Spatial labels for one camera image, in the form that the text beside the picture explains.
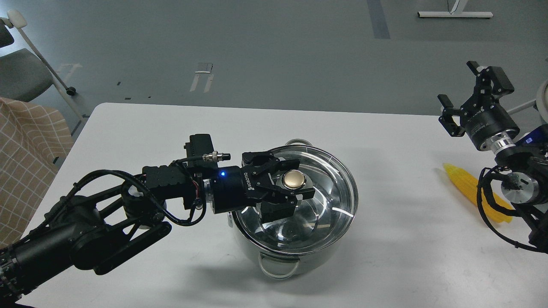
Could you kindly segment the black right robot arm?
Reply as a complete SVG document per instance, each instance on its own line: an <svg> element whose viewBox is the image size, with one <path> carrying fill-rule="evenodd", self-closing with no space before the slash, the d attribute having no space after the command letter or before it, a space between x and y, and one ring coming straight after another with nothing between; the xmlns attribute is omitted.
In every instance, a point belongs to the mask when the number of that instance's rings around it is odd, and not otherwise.
<svg viewBox="0 0 548 308"><path fill-rule="evenodd" d="M442 105L440 124L452 137L467 135L478 151L491 151L495 166L481 170L474 193L478 210L486 226L502 240L517 249L547 253L547 86L539 90L534 106L543 120L519 138L520 129L510 112L499 100L514 92L514 86L504 70L497 66L481 66L468 61L474 74L472 95L454 107L450 98L438 94ZM493 210L522 218L530 234L523 244L497 231L487 218L482 201Z"/></svg>

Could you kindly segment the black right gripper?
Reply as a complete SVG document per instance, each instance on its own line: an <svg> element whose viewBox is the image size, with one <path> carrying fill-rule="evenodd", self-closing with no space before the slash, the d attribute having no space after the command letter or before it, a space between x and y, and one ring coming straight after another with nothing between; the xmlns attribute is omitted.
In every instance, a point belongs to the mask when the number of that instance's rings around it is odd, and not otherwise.
<svg viewBox="0 0 548 308"><path fill-rule="evenodd" d="M477 150L488 151L492 143L489 139L496 135L513 139L520 131L495 98L512 94L515 88L500 67L480 66L476 61L467 61L466 65L476 77L472 95L461 106L462 110L458 110L447 95L438 94L442 105L438 121L451 137L466 134ZM460 117L460 125L456 124L454 116Z"/></svg>

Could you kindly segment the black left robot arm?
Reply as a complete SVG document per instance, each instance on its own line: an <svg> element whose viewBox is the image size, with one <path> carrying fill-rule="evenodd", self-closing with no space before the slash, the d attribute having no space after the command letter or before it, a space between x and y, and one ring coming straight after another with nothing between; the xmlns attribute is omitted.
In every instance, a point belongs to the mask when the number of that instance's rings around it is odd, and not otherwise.
<svg viewBox="0 0 548 308"><path fill-rule="evenodd" d="M231 156L215 151L209 134L191 135L184 148L186 158L137 175L100 169L75 183L39 226L1 249L1 306L19 307L23 295L69 267L104 275L172 225L198 224L208 206L215 214L255 207L261 223L274 222L315 194L299 159L245 152L242 166L219 168Z"/></svg>

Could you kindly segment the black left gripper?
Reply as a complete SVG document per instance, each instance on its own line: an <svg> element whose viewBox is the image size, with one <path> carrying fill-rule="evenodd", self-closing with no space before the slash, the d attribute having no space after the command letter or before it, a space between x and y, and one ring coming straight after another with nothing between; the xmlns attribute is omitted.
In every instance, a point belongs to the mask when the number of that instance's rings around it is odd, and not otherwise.
<svg viewBox="0 0 548 308"><path fill-rule="evenodd" d="M214 214L234 212L259 204L260 223L295 214L300 201L312 199L314 188L282 194L273 183L278 171L298 169L300 160L281 160L272 151L244 152L242 166L221 168L207 180L207 198Z"/></svg>

